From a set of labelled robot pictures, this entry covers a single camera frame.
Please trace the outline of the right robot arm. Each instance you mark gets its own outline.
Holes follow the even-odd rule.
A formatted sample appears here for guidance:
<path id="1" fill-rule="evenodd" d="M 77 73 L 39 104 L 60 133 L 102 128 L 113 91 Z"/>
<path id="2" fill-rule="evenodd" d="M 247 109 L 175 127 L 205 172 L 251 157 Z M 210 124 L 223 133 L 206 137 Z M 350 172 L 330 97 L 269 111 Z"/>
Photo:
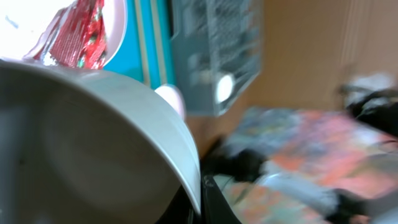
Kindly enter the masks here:
<path id="1" fill-rule="evenodd" d="M 263 183 L 308 205 L 330 223 L 350 223 L 357 217 L 371 223 L 397 223 L 397 189 L 374 198 L 365 198 L 352 191 L 339 188 L 342 180 L 353 180 L 366 172 L 373 172 L 376 180 L 366 179 L 364 184 L 376 184 L 378 190 L 387 184 L 382 178 L 386 168 L 397 165 L 397 156 L 371 154 L 328 156 L 319 153 L 306 162 L 303 155 L 286 159 L 271 157 L 251 149 L 234 156 L 212 154 L 204 160 L 207 175 L 228 175 L 237 182 Z"/>

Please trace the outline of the teal plastic tray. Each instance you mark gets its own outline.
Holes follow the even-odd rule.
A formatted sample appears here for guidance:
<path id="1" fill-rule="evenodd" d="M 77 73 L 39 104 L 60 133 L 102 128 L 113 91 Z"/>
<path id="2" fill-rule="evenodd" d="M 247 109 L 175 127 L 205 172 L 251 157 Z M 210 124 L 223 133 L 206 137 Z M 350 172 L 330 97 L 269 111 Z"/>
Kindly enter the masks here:
<path id="1" fill-rule="evenodd" d="M 140 1 L 149 63 L 150 88 L 155 90 L 161 84 L 150 0 Z M 175 85 L 167 1 L 156 1 L 167 70 L 166 84 Z M 144 83 L 134 0 L 105 0 L 102 12 L 107 37 L 104 69 Z"/>

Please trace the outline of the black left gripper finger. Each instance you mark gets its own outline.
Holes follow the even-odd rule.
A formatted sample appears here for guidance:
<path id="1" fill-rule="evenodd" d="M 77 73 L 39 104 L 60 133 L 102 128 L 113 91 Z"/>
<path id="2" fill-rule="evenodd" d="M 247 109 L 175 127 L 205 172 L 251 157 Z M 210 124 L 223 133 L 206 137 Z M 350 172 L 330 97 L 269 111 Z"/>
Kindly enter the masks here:
<path id="1" fill-rule="evenodd" d="M 156 224 L 241 224 L 212 175 L 201 178 L 201 214 L 197 215 L 180 187 Z"/>

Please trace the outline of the grey bowl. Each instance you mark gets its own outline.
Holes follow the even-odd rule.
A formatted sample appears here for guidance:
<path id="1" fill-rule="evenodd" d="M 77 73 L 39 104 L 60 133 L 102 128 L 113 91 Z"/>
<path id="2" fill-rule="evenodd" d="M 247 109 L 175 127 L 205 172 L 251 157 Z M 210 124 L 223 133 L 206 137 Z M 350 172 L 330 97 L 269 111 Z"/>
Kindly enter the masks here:
<path id="1" fill-rule="evenodd" d="M 197 147 L 154 90 L 104 70 L 1 62 L 1 222 L 155 223 L 201 214 Z"/>

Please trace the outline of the white paper cup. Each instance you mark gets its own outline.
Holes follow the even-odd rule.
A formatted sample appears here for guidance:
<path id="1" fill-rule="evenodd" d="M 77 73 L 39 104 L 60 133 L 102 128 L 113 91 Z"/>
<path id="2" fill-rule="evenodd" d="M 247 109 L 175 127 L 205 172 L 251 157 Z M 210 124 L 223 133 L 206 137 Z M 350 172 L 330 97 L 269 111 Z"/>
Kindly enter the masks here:
<path id="1" fill-rule="evenodd" d="M 234 75 L 225 73 L 216 84 L 215 100 L 217 103 L 226 101 L 233 93 L 235 85 Z"/>

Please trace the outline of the wooden chopstick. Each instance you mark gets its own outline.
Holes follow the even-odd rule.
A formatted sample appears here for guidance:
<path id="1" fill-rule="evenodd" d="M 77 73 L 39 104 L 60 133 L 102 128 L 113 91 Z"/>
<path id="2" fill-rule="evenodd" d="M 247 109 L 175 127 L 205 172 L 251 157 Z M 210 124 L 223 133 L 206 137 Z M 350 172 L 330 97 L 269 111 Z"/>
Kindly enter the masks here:
<path id="1" fill-rule="evenodd" d="M 138 33 L 138 37 L 139 37 L 139 48 L 140 48 L 140 54 L 141 54 L 141 63 L 142 63 L 144 84 L 147 86 L 150 86 L 149 63 L 148 63 L 148 58 L 147 58 L 144 23 L 142 20 L 141 1 L 134 0 L 134 6 L 135 6 L 135 12 L 136 12 L 137 33 Z"/>
<path id="2" fill-rule="evenodd" d="M 164 48 L 162 43 L 162 33 L 160 27 L 159 11 L 156 0 L 150 0 L 152 22 L 154 28 L 155 47 L 157 52 L 157 61 L 159 68 L 160 84 L 164 85 L 167 83 L 167 70 L 164 58 Z"/>

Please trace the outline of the white round plate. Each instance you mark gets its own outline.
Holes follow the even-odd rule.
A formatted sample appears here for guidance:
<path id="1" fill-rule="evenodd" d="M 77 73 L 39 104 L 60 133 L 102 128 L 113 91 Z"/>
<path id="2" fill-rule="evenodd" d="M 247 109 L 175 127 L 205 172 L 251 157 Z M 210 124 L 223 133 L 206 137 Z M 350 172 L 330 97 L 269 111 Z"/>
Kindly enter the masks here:
<path id="1" fill-rule="evenodd" d="M 125 0 L 1 0 L 1 59 L 102 69 L 126 29 Z"/>

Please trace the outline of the pink bowl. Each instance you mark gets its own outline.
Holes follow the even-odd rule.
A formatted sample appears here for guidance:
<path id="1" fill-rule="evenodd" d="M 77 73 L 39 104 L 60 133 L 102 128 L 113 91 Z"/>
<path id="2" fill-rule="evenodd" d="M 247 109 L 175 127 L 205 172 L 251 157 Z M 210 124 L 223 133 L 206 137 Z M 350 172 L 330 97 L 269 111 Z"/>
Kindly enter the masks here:
<path id="1" fill-rule="evenodd" d="M 185 120 L 186 109 L 184 100 L 176 86 L 164 84 L 155 89 L 155 92 L 161 96 L 177 113 Z"/>

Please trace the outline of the grey dishwasher rack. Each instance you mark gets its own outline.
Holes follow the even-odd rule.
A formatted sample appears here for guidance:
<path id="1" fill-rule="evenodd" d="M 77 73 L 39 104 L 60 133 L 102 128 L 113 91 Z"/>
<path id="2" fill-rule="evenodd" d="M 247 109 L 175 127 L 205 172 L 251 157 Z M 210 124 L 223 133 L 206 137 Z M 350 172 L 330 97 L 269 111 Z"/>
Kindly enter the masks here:
<path id="1" fill-rule="evenodd" d="M 175 82 L 190 116 L 225 114 L 262 69 L 264 28 L 260 0 L 171 0 L 170 44 Z M 225 73 L 235 79 L 224 102 L 215 100 Z"/>

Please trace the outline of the red snack wrapper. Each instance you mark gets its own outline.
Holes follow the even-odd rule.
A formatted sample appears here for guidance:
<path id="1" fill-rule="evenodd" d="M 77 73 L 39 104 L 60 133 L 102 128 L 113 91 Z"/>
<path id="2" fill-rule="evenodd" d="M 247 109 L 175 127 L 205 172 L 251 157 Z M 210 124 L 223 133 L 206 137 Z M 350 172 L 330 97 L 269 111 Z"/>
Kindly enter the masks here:
<path id="1" fill-rule="evenodd" d="M 77 0 L 59 10 L 26 55 L 44 65 L 102 69 L 107 55 L 104 0 Z"/>

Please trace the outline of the wooden chopstick right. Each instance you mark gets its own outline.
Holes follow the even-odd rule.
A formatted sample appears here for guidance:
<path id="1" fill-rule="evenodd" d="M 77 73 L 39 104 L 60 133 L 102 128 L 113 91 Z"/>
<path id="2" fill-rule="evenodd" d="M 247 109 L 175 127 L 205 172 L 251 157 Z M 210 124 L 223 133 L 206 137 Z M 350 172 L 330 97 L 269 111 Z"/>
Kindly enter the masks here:
<path id="1" fill-rule="evenodd" d="M 157 61 L 159 68 L 160 84 L 164 85 L 167 83 L 167 70 L 164 58 L 164 48 L 162 43 L 162 33 L 160 27 L 159 11 L 156 0 L 150 0 L 152 22 L 154 28 L 155 47 L 157 52 Z"/>

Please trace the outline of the wooden chopstick left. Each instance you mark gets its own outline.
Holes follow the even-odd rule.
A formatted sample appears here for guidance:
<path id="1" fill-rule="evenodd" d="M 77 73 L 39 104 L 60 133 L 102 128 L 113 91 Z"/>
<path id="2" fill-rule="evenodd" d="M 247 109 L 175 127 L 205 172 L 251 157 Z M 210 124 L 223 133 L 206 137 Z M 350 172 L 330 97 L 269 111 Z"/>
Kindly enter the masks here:
<path id="1" fill-rule="evenodd" d="M 141 1 L 134 0 L 134 6 L 135 6 L 135 12 L 136 12 L 137 33 L 138 33 L 138 37 L 139 37 L 139 48 L 140 48 L 140 54 L 141 54 L 141 63 L 142 63 L 144 84 L 147 86 L 150 86 L 149 63 L 148 63 L 148 58 L 147 58 L 144 23 L 142 20 Z"/>

